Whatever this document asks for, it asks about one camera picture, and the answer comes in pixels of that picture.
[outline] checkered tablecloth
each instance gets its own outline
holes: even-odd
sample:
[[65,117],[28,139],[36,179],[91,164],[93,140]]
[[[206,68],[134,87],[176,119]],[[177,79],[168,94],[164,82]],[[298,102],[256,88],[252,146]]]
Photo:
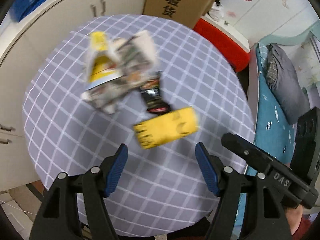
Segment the checkered tablecloth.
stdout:
[[[161,90],[173,109],[193,106],[200,130],[183,139],[143,150],[132,125],[154,117],[133,91],[119,111],[105,115],[81,101],[82,68],[89,33],[104,31],[110,38],[151,32],[158,47]],[[207,190],[195,159],[202,141],[225,165],[243,172],[245,162],[223,148],[227,131],[252,142],[251,112],[232,68],[206,39],[177,22],[150,16],[98,17],[71,32],[52,52],[31,81],[23,102],[28,150],[45,187],[61,171],[84,173],[113,155],[121,143],[129,158],[116,191],[105,200],[117,234],[154,236],[199,221],[218,200]],[[79,217],[87,223],[83,196]]]

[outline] metal handle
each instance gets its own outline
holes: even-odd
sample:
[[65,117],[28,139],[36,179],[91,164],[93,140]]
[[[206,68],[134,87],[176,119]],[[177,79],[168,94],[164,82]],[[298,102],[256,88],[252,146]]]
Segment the metal handle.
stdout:
[[91,4],[90,5],[92,13],[93,13],[93,17],[97,17],[97,9],[95,7],[95,5]]
[[100,0],[101,5],[102,5],[102,12],[101,16],[104,16],[104,13],[106,12],[106,1],[105,0]]
[[9,144],[10,142],[11,142],[10,140],[0,139],[0,143],[2,143],[2,144]]
[[2,124],[0,124],[0,130],[4,130],[4,131],[8,131],[8,132],[11,132],[13,129],[13,127],[7,127],[7,126],[4,126]]

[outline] white wall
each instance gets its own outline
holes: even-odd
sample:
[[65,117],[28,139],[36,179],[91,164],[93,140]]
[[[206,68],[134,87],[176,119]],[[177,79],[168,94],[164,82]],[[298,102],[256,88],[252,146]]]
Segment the white wall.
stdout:
[[250,46],[271,33],[298,35],[319,19],[308,0],[222,0],[222,4],[224,19],[249,40]]

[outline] gray blanket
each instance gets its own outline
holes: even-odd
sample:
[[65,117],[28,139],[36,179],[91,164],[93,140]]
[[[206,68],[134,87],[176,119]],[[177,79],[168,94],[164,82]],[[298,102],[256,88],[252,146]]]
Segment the gray blanket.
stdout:
[[310,110],[309,100],[298,83],[297,72],[283,49],[276,44],[270,45],[268,54],[276,62],[277,76],[269,83],[272,93],[281,106],[289,124],[295,124],[298,118]]

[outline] white cable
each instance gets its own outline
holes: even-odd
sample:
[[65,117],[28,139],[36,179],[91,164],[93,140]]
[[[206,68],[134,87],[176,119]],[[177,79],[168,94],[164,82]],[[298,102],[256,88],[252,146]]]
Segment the white cable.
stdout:
[[29,214],[31,214],[31,215],[36,215],[36,214],[30,213],[30,212],[28,212],[28,211],[23,211],[23,210],[20,209],[20,208],[16,208],[16,207],[14,207],[14,206],[12,206],[12,205],[10,205],[10,204],[2,201],[2,200],[0,200],[0,202],[2,202],[2,203],[4,203],[4,204],[7,204],[8,206],[13,207],[13,208],[15,208],[15,209],[18,209],[18,210],[20,210],[20,211],[22,211],[22,212],[29,213]]

